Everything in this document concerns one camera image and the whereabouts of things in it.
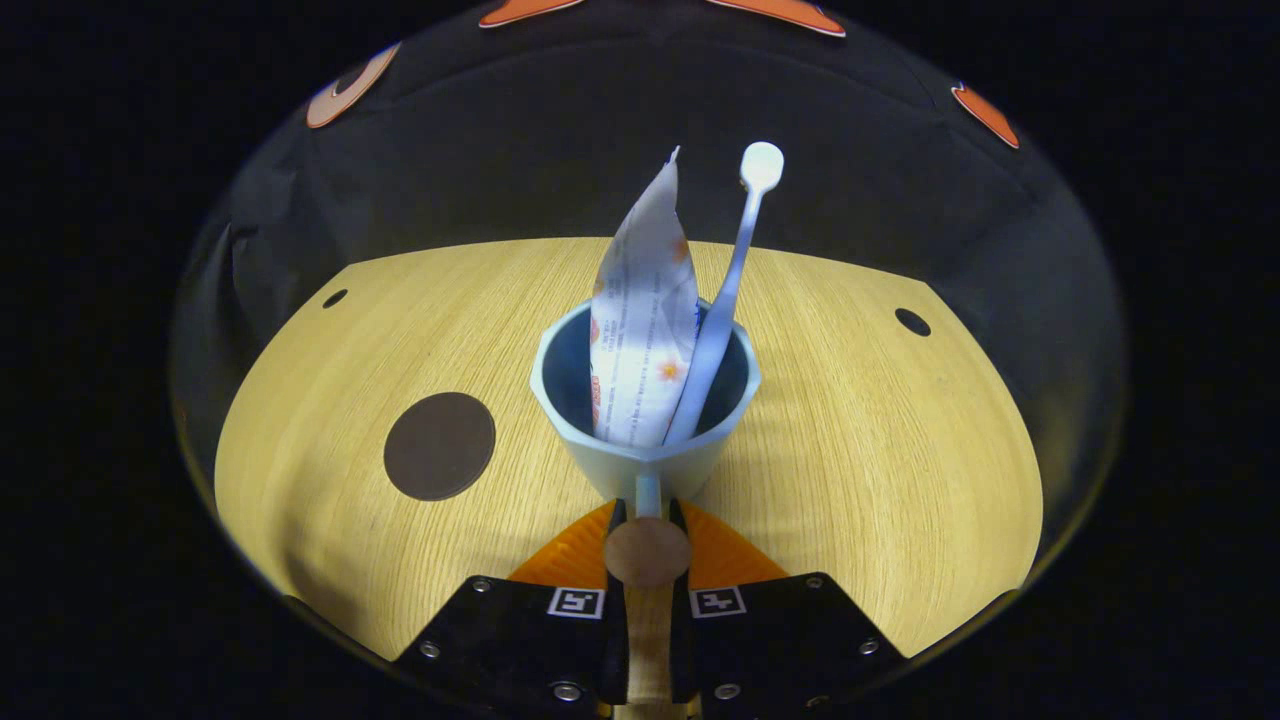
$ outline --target wooden table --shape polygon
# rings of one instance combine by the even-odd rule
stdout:
[[[244,379],[215,471],[223,523],[282,593],[394,659],[463,578],[507,577],[603,502],[529,373],[543,329],[590,293],[608,242],[358,263],[298,310]],[[703,297],[731,250],[692,243]],[[927,284],[756,249],[737,320],[764,379],[698,506],[788,573],[829,573],[905,656],[1023,583],[1042,512],[1030,439]],[[461,495],[413,500],[388,480],[384,442],[407,407],[448,391],[488,406],[493,457]],[[635,703],[668,702],[667,593],[627,593]]]

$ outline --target wooden disc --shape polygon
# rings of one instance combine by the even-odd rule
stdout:
[[[604,566],[623,584],[652,588],[689,569],[689,536],[662,518],[636,518],[618,525],[604,541]]]

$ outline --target bolt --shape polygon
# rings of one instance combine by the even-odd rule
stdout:
[[[577,685],[571,685],[568,683],[556,683],[556,687],[552,688],[552,693],[564,702],[575,702],[577,698],[582,697],[582,691],[577,689]]]

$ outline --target plastic spoon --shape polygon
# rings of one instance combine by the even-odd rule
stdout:
[[[742,265],[746,264],[746,251],[755,233],[755,218],[760,214],[760,200],[764,193],[778,186],[782,179],[782,151],[772,142],[753,142],[742,152],[742,186],[746,187],[746,205],[742,208],[742,222],[737,228],[737,242],[733,243],[733,259],[721,284],[716,301],[703,318],[703,327],[694,345],[694,357],[689,364],[689,377],[685,392],[680,396],[676,414],[667,430],[663,445],[675,445],[694,437],[698,419],[707,404],[707,393],[712,380],[724,359],[728,337],[733,331],[733,310],[737,306],[737,286],[742,279]]]

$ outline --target light blue cup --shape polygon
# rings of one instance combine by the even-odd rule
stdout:
[[[705,314],[707,302],[699,300],[699,306]],[[604,498],[626,500],[639,515],[657,515],[663,497],[692,498],[760,387],[760,366],[746,331],[733,323],[694,437],[646,448],[612,445],[591,434],[590,327],[591,302],[586,301],[548,328],[538,346],[529,384],[552,425]]]

